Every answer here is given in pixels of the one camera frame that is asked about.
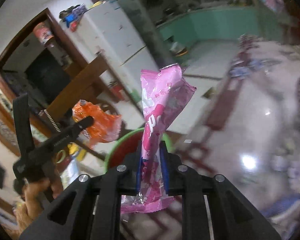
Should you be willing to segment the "person's left hand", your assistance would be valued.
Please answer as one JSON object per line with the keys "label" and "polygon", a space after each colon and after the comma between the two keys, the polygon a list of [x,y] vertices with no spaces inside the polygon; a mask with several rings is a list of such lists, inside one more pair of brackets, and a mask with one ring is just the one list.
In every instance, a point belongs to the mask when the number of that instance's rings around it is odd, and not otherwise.
{"label": "person's left hand", "polygon": [[13,181],[13,188],[23,200],[15,206],[14,214],[18,224],[18,235],[36,220],[43,212],[43,205],[39,201],[39,195],[46,190],[52,190],[52,197],[56,199],[63,191],[62,181],[57,169],[54,170],[53,179],[43,178],[39,181],[26,183],[25,180]]}

